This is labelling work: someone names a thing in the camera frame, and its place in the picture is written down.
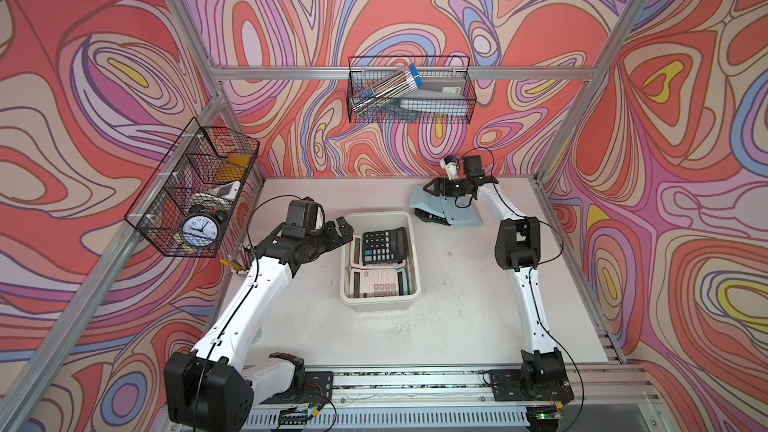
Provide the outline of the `light blue calculator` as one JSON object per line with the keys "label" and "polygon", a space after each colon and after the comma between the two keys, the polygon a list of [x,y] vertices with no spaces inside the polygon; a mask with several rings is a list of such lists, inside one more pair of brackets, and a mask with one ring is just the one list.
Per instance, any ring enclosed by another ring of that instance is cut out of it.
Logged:
{"label": "light blue calculator", "polygon": [[456,198],[430,195],[419,186],[412,188],[409,206],[414,210],[421,209],[445,217],[450,226],[475,227],[483,224],[475,204],[459,206],[456,203]]}

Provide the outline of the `black calculator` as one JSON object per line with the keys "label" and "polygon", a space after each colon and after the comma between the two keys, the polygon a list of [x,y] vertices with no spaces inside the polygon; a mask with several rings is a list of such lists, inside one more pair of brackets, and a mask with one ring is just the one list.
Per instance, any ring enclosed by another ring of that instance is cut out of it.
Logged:
{"label": "black calculator", "polygon": [[409,254],[408,234],[404,227],[365,232],[362,235],[364,266],[398,264]]}
{"label": "black calculator", "polygon": [[422,222],[425,222],[425,223],[435,223],[435,224],[439,224],[439,225],[450,226],[450,223],[448,222],[448,220],[445,217],[441,217],[441,216],[438,216],[436,214],[433,214],[431,212],[424,211],[424,210],[421,210],[421,209],[415,209],[414,213],[415,213],[416,217],[419,220],[421,220]]}

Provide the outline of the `white plastic storage box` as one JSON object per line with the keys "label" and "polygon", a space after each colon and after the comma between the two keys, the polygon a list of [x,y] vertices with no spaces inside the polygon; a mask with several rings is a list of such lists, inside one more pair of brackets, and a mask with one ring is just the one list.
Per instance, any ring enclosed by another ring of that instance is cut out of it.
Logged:
{"label": "white plastic storage box", "polygon": [[404,310],[422,286],[412,216],[405,211],[348,214],[352,241],[341,249],[340,297],[355,312]]}

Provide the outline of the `pink calculator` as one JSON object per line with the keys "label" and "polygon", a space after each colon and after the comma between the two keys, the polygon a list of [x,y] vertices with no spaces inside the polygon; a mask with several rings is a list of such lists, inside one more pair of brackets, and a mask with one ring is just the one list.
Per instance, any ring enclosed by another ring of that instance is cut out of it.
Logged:
{"label": "pink calculator", "polygon": [[352,299],[407,296],[408,274],[399,268],[355,269],[350,272],[349,294]]}

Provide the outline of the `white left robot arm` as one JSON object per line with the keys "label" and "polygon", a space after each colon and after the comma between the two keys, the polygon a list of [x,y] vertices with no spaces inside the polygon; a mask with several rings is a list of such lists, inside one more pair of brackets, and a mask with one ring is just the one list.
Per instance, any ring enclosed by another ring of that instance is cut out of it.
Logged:
{"label": "white left robot arm", "polygon": [[353,240],[344,217],[328,220],[309,197],[293,200],[285,220],[255,246],[255,260],[216,322],[188,352],[175,352],[164,370],[168,417],[194,431],[239,431],[253,406],[301,398],[302,358],[276,352],[247,368],[263,322],[300,267]]}

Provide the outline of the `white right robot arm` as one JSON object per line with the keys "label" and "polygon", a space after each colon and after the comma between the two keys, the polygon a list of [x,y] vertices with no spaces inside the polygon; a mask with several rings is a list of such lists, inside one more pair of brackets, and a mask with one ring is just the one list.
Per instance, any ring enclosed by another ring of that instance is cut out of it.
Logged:
{"label": "white right robot arm", "polygon": [[445,175],[418,189],[411,207],[420,220],[445,226],[452,224],[455,212],[462,208],[454,204],[448,209],[449,200],[465,199],[466,207],[478,202],[495,213],[499,224],[494,258],[513,284],[525,339],[519,387],[531,400],[566,400],[564,390],[569,383],[564,348],[550,331],[539,285],[541,221],[513,205],[499,188],[498,180],[485,173],[480,156],[447,155],[440,167]]}

